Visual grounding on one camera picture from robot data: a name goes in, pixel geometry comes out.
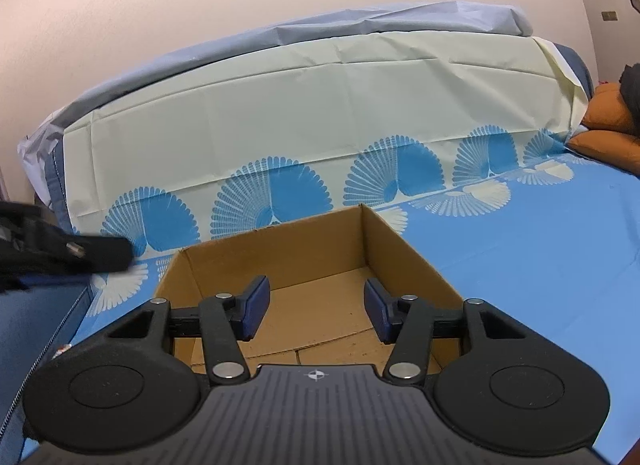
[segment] cardboard flap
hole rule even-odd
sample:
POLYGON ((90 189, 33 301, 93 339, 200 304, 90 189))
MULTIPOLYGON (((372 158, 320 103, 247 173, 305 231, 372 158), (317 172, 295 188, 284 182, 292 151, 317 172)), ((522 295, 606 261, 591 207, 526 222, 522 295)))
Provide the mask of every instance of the cardboard flap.
POLYGON ((413 293, 440 308, 462 307, 462 297, 443 276, 373 210, 362 208, 362 222, 367 263, 391 295, 413 293))
POLYGON ((240 293, 256 276, 271 289, 365 266, 360 207, 267 226, 186 250, 204 297, 240 293))
POLYGON ((178 252, 169 263, 154 297, 164 297, 171 302, 172 308, 197 306, 202 295, 193 278, 191 265, 185 252, 178 252))
MULTIPOLYGON (((255 338, 238 343, 242 355, 299 350, 371 329, 362 291, 369 277, 364 267, 274 290, 255 338)), ((193 362, 204 362, 201 345, 194 347, 193 362)))
MULTIPOLYGON (((386 361, 393 351, 392 344, 383 344, 373 328, 349 337, 337 339, 319 346, 300 350, 300 364, 316 366, 327 362, 336 364, 373 364, 379 373, 385 369, 386 361)), ((431 357, 428 373, 437 373, 440 366, 431 357)))
MULTIPOLYGON (((202 345, 200 344, 200 353, 202 353, 202 345)), ((298 355, 295 351, 287 351, 284 353, 271 353, 271 355, 265 355, 262 357, 254 357, 252 359, 246 359, 246 365, 249 366, 249 371, 254 375, 255 371, 260 364, 287 364, 287 365, 296 365, 299 364, 298 355)), ((191 370, 194 373, 206 374, 206 370, 204 368, 204 363, 196 364, 195 361, 191 365, 191 370)))

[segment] textured black surface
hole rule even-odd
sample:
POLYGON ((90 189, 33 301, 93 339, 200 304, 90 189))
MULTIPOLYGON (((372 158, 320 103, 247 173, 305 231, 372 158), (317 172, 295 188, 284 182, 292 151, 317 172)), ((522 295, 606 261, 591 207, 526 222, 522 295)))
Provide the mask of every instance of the textured black surface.
POLYGON ((489 303, 465 303, 466 354, 433 387, 442 416, 497 452, 549 456, 592 445, 609 412, 599 374, 489 303))
POLYGON ((476 447, 440 421, 420 389, 387 384, 371 366, 271 365, 263 366, 245 384, 213 389, 198 414, 158 444, 111 456, 82 456, 47 443, 25 461, 26 465, 532 462, 603 463, 585 448, 533 459, 476 447))
POLYGON ((38 439, 86 453, 118 452, 157 441, 190 419, 200 384, 162 349, 168 310, 168 302, 146 302, 37 369, 22 405, 38 439))

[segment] zipper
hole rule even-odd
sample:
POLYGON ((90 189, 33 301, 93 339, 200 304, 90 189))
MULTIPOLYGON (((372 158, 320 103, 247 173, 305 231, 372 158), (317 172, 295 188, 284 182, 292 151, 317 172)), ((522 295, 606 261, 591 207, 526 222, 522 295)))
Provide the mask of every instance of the zipper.
POLYGON ((60 324, 58 324, 58 327, 53 332, 51 338, 49 339, 47 344, 44 346, 42 351, 40 352, 40 355, 38 355, 38 358, 36 358, 35 362, 31 365, 31 369, 29 369, 29 372, 27 373, 27 375, 25 376, 24 380, 22 381, 22 384, 20 384, 20 387, 18 388, 18 392, 15 393, 14 400, 12 401, 11 406, 9 406, 9 411, 6 413, 6 416, 4 417, 4 421, 2 422, 2 425, 0 425, 0 441, 2 441, 2 437, 4 436, 4 433, 6 432, 6 429, 9 427, 9 422, 11 421, 11 417, 14 415, 15 410, 18 408, 18 405, 20 404, 20 400, 22 399, 22 393, 24 392, 24 386, 26 385, 26 383, 29 380, 29 378, 31 378, 31 375, 33 374, 33 371, 35 371, 36 368, 42 362, 43 358, 45 357, 45 355, 49 351, 50 347, 53 345, 53 342, 55 342, 56 337, 60 333, 60 330, 62 330, 62 326, 65 324, 65 322, 68 320, 68 318, 71 317, 71 314, 73 313, 73 311, 78 306, 78 304, 79 304, 80 300, 82 299, 82 297, 84 296, 85 292, 87 292, 86 288, 84 288, 82 290, 82 293, 78 296, 78 298, 73 303, 73 305, 71 306, 69 311, 66 312, 66 315, 63 317, 62 321, 60 321, 60 324))
POLYGON ((53 169, 56 171, 56 176, 58 177, 58 186, 60 187, 60 193, 62 194, 62 201, 65 202, 65 212, 66 212, 66 219, 69 221, 69 225, 71 224, 71 218, 69 217, 69 207, 68 204, 66 203, 66 192, 65 190, 62 188, 62 179, 60 178, 60 171, 58 170, 58 161, 56 159, 56 155, 55 153, 51 153, 51 159, 53 161, 53 169))

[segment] pillow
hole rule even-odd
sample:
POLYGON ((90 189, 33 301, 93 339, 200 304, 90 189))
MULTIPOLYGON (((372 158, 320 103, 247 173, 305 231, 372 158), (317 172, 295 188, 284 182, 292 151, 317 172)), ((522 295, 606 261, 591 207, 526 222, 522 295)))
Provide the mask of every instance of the pillow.
POLYGON ((596 88, 582 125, 590 129, 636 133, 631 112, 620 95, 620 84, 601 84, 596 88))
POLYGON ((575 152, 640 176, 640 138, 612 130, 588 130, 567 143, 575 152))

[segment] black gripper base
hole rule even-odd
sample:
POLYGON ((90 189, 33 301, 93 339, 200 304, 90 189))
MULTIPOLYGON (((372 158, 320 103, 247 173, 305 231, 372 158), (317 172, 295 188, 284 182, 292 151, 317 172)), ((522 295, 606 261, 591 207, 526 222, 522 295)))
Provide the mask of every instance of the black gripper base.
POLYGON ((526 458, 477 447, 449 429, 417 387, 372 366, 262 366, 214 388, 182 429, 149 447, 85 456, 43 444, 26 465, 602 465, 591 450, 526 458))

